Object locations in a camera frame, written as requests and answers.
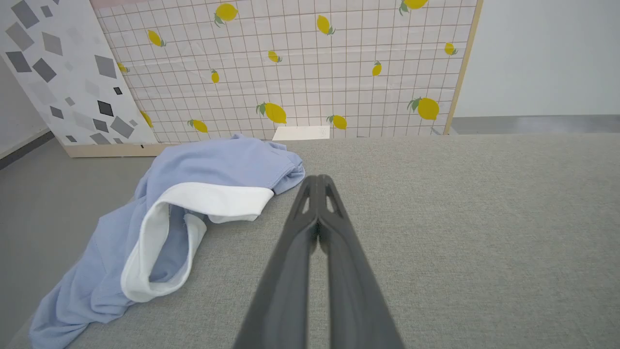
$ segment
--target grid pattern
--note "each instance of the grid pattern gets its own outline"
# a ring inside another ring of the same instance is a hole
[[[429,0],[399,14],[400,0],[238,0],[236,18],[217,27],[214,0],[152,0],[95,10],[138,106],[157,139],[193,142],[234,133],[271,139],[274,124],[256,114],[271,102],[287,126],[347,129],[332,136],[442,134],[467,45],[476,0]],[[333,35],[318,31],[318,15]],[[153,45],[148,30],[165,40]],[[458,50],[448,55],[445,44]],[[282,61],[269,60],[275,51]],[[381,74],[373,76],[375,61]],[[219,83],[211,81],[211,70]],[[410,113],[413,98],[438,102],[436,120]],[[209,132],[187,121],[202,120]]]

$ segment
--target white collar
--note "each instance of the white collar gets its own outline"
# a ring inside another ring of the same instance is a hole
[[[273,197],[273,191],[261,187],[220,186],[208,183],[180,183],[166,190],[147,211],[138,241],[123,273],[121,289],[134,302],[148,302],[178,290],[189,276],[193,256],[206,232],[205,223],[193,214],[185,214],[188,252],[181,269],[165,283],[151,283],[149,276],[169,232],[169,206],[176,205],[206,214],[214,223],[255,220]]]

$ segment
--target white board with gray squares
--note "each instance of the white board with gray squares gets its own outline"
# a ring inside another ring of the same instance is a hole
[[[219,24],[222,3],[238,14]],[[476,4],[428,0],[403,12],[401,0],[151,0],[95,13],[156,137],[175,143],[236,132],[271,139],[283,124],[256,113],[263,102],[281,106],[287,126],[343,116],[347,129],[332,126],[336,138],[442,134]],[[317,28],[318,16],[333,34]],[[377,61],[382,71],[373,76]],[[418,97],[438,103],[436,120],[407,108]]]
[[[0,54],[61,142],[157,143],[88,1],[5,0],[0,11]]]

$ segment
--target white wall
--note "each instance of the white wall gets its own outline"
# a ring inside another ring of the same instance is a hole
[[[0,81],[0,158],[3,158],[48,128],[2,59]]]
[[[620,0],[485,0],[455,117],[620,114]]]

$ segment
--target gray floor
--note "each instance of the gray floor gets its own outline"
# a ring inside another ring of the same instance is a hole
[[[455,117],[451,134],[620,133],[619,115]]]
[[[54,139],[0,171],[0,348],[79,258],[97,219],[132,197],[152,160],[70,159]]]

